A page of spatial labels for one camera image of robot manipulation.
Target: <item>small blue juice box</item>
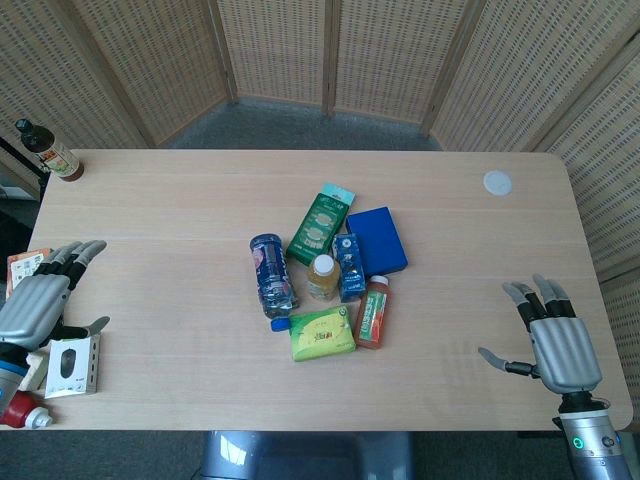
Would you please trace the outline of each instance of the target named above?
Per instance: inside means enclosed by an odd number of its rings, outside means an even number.
[[[333,238],[333,258],[340,264],[340,300],[359,299],[367,289],[362,259],[355,234],[340,234]]]

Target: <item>green package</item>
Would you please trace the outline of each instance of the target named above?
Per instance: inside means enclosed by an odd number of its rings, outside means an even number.
[[[296,362],[356,349],[345,305],[322,312],[292,315],[289,319],[291,353]]]
[[[318,255],[327,253],[354,198],[353,192],[326,183],[287,247],[287,256],[309,265]]]

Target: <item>metal robot arm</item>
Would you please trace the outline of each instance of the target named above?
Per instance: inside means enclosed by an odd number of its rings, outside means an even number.
[[[0,310],[0,415],[27,373],[29,352],[50,339],[94,335],[109,321],[102,317],[87,327],[67,327],[62,321],[71,292],[89,262],[106,246],[102,240],[74,242],[52,252],[32,276],[18,284]]]
[[[545,387],[562,395],[560,416],[553,422],[565,434],[576,478],[631,480],[620,437],[609,420],[609,403],[593,399],[590,393],[602,380],[602,372],[587,327],[557,282],[541,275],[533,280],[544,305],[523,283],[504,283],[502,288],[529,332],[536,364],[508,362],[482,347],[478,352],[499,370],[540,378]]]

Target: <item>bamboo panel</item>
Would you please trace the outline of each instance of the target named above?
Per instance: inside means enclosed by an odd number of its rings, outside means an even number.
[[[155,142],[225,98],[201,2],[75,0]]]
[[[336,110],[419,123],[465,0],[343,0]]]
[[[640,56],[549,151],[569,171],[596,271],[640,256]]]
[[[14,127],[28,117],[46,125],[71,148],[141,147],[121,121],[47,2],[0,3],[0,136],[26,151]],[[11,157],[3,163],[29,183],[35,176]]]
[[[602,298],[633,403],[633,424],[640,424],[640,279],[603,288]]]
[[[322,102],[324,1],[218,5],[240,96]]]
[[[445,150],[522,150],[638,14],[637,0],[489,0],[435,137]]]
[[[5,174],[12,183],[36,200],[40,197],[37,175],[2,149],[0,149],[0,174]]]

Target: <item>blue carton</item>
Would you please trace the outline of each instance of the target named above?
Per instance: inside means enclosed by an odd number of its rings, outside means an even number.
[[[358,238],[354,234],[340,234],[333,237],[333,258],[340,265],[340,300],[351,302],[359,299],[367,289],[362,269],[362,259],[358,248]]]
[[[403,270],[409,262],[387,207],[347,216],[347,231],[358,236],[365,276]]]

